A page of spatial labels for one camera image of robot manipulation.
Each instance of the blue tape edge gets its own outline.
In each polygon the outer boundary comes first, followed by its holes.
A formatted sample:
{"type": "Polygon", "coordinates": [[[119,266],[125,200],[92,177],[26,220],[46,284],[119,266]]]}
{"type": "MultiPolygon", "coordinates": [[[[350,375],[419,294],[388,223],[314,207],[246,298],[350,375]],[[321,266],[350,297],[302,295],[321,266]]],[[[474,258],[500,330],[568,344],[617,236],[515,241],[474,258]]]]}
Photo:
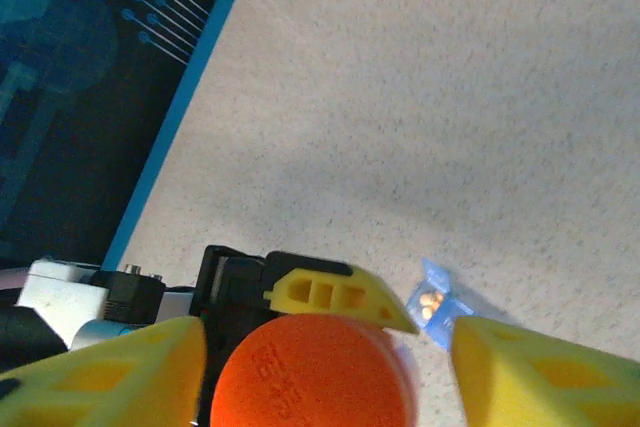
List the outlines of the blue tape edge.
{"type": "Polygon", "coordinates": [[[129,244],[129,239],[131,239],[133,230],[151,194],[153,184],[158,178],[162,164],[178,132],[180,122],[187,111],[200,77],[209,61],[209,57],[212,55],[218,36],[231,11],[233,1],[216,0],[213,9],[211,9],[209,21],[202,31],[202,36],[178,85],[178,90],[171,101],[138,183],[133,190],[129,204],[122,216],[122,220],[120,220],[120,225],[118,225],[118,229],[111,241],[107,255],[102,263],[102,270],[117,270],[122,260],[124,251],[129,244]]]}

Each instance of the yellow plastic part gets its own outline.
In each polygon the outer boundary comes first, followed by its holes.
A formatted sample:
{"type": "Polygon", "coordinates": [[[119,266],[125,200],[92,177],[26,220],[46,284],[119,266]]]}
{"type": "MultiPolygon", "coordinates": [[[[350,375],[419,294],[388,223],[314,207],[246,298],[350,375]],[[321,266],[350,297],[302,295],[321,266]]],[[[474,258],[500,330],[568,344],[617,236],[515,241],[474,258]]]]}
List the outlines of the yellow plastic part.
{"type": "Polygon", "coordinates": [[[404,305],[382,279],[350,266],[350,276],[294,269],[277,281],[264,298],[286,314],[338,314],[379,327],[418,333],[404,305]]]}
{"type": "Polygon", "coordinates": [[[480,317],[451,356],[469,427],[638,427],[640,364],[480,317]]]}
{"type": "Polygon", "coordinates": [[[205,366],[202,323],[181,317],[20,367],[1,427],[188,426],[205,366]]]}

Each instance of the orange foam ball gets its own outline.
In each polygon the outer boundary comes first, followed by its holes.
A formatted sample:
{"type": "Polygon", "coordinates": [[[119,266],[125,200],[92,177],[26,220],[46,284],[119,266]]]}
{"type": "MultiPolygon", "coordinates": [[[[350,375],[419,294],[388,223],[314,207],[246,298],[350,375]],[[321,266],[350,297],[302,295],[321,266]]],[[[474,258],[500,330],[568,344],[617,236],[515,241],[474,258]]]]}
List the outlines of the orange foam ball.
{"type": "Polygon", "coordinates": [[[381,330],[346,317],[275,319],[233,352],[212,427],[411,427],[414,393],[381,330]]]}

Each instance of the speckled countertop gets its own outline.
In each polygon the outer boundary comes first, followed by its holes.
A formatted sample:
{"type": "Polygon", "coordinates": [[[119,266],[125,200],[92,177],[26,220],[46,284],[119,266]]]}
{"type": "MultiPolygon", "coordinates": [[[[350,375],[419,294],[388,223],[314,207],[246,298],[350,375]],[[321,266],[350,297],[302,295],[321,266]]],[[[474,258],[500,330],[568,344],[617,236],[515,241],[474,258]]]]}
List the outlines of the speckled countertop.
{"type": "MultiPolygon", "coordinates": [[[[237,0],[126,262],[207,243],[419,259],[529,328],[640,359],[640,0],[237,0]]],[[[410,341],[420,426],[462,425],[410,341]]]]}

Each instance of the small blue packet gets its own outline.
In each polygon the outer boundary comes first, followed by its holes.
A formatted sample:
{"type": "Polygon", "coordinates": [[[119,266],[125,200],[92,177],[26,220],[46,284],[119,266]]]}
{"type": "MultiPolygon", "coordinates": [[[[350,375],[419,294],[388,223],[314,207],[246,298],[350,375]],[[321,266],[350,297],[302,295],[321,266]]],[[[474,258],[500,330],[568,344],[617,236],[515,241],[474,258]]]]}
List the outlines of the small blue packet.
{"type": "Polygon", "coordinates": [[[407,310],[437,345],[449,351],[455,319],[474,312],[452,294],[449,272],[426,258],[422,259],[422,268],[425,280],[411,294],[407,310]]]}

